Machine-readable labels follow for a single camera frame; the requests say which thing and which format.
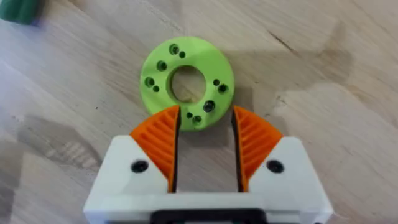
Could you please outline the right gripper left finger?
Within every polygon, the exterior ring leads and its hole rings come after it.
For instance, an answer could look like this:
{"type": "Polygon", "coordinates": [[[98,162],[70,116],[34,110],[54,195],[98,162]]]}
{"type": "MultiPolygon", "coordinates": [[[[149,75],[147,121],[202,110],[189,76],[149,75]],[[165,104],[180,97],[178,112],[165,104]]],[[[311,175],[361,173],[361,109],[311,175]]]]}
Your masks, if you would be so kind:
{"type": "Polygon", "coordinates": [[[147,210],[175,191],[180,107],[168,107],[113,138],[84,206],[87,215],[147,210]]]}

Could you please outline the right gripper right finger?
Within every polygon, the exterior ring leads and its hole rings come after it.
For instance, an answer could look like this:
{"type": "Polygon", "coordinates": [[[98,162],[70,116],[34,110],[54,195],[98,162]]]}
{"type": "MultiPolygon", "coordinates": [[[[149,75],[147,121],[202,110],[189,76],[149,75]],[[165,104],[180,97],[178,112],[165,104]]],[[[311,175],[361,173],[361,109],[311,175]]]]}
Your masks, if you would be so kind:
{"type": "Polygon", "coordinates": [[[331,215],[333,207],[301,140],[240,106],[231,118],[238,189],[269,210],[331,215]]]}

